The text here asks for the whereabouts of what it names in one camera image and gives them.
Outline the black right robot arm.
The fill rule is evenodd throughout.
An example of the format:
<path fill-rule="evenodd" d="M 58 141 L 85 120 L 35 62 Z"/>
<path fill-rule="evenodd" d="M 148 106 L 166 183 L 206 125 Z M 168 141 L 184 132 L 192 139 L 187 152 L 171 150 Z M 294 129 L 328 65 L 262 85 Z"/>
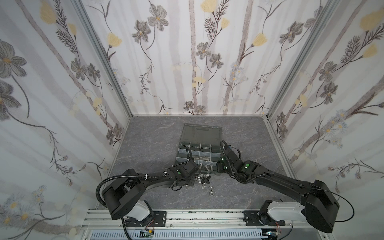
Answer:
<path fill-rule="evenodd" d="M 322 181 L 313 183 L 276 173 L 253 161 L 242 161 L 238 149 L 222 147 L 223 170 L 241 184 L 257 184 L 292 199 L 278 203 L 267 200 L 257 216 L 262 225 L 278 225 L 281 221 L 307 222 L 323 233 L 332 233 L 340 205 Z"/>

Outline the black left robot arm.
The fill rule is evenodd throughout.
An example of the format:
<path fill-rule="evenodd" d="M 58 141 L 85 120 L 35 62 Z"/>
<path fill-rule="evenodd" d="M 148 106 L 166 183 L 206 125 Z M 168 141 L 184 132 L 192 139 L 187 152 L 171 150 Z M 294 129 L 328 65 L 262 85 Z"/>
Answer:
<path fill-rule="evenodd" d="M 141 221 L 151 212 L 146 203 L 142 204 L 143 210 L 135 207 L 146 191 L 155 188 L 181 190 L 183 186 L 194 183 L 199 171 L 194 160 L 176 164 L 154 174 L 142 174 L 129 169 L 122 175 L 102 180 L 96 188 L 96 198 L 108 209 L 113 220 L 131 215 Z"/>

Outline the grey plastic organizer box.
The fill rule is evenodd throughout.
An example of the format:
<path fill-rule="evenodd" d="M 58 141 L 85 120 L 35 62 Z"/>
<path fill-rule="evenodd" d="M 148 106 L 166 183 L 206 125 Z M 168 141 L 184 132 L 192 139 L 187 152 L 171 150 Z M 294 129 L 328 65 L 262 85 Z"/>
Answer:
<path fill-rule="evenodd" d="M 175 163 L 187 160 L 186 148 L 192 152 L 195 163 L 203 163 L 202 172 L 217 175 L 217 163 L 221 156 L 222 127 L 184 124 Z"/>

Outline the aluminium front rail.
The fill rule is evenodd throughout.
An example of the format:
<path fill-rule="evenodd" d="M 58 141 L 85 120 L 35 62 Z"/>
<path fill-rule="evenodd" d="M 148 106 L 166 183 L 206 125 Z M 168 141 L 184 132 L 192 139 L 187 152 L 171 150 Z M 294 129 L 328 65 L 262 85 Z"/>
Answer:
<path fill-rule="evenodd" d="M 165 227 L 147 228 L 154 230 L 272 228 L 278 231 L 289 230 L 291 227 L 313 229 L 308 223 L 290 220 L 285 220 L 285 226 L 247 227 L 243 221 L 243 211 L 245 210 L 167 210 Z M 107 210 L 89 210 L 81 225 L 81 230 L 121 230 L 122 228 L 123 223 L 120 220 L 112 220 Z"/>

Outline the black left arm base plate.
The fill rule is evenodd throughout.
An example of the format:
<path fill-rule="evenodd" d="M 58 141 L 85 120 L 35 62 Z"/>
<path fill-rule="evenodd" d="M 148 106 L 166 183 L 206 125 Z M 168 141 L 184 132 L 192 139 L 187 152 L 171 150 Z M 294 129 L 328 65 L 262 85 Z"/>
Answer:
<path fill-rule="evenodd" d="M 146 218 L 142 221 L 135 220 L 134 218 L 127 217 L 124 220 L 125 226 L 129 228 L 139 228 L 139 227 L 165 227 L 167 219 L 166 211 L 154 211 L 151 212 Z"/>

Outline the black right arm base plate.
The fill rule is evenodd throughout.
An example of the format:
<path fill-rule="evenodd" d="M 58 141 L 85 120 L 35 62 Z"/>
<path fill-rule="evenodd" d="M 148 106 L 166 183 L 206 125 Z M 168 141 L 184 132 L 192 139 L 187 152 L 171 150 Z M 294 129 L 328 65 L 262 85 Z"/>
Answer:
<path fill-rule="evenodd" d="M 247 227 L 278 227 L 286 225 L 284 220 L 274 220 L 264 212 L 259 213 L 259 211 L 243 211 L 243 214 L 243 221 L 246 223 Z"/>

